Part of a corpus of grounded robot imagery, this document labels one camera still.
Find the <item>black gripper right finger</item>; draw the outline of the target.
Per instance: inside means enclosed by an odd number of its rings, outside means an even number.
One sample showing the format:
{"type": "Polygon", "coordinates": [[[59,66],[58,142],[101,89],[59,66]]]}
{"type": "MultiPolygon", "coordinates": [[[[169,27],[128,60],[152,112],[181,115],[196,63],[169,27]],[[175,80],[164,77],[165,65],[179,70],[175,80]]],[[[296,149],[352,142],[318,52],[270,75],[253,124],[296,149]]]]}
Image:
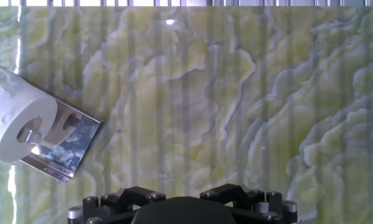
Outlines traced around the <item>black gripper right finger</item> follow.
{"type": "Polygon", "coordinates": [[[264,192],[246,185],[224,184],[200,193],[200,198],[222,204],[235,223],[296,224],[298,204],[277,191],[264,192]]]}

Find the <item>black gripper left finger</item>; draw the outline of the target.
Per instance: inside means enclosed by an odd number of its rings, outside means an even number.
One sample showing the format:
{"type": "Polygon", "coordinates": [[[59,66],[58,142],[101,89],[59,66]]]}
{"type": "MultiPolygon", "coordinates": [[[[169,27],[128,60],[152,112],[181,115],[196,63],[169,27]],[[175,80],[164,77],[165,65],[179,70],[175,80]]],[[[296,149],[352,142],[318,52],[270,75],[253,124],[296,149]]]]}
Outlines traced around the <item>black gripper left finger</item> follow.
{"type": "Polygon", "coordinates": [[[101,197],[89,196],[79,206],[70,207],[68,224],[131,223],[136,214],[134,206],[143,207],[166,200],[161,192],[142,187],[121,188],[115,193],[101,197]]]}

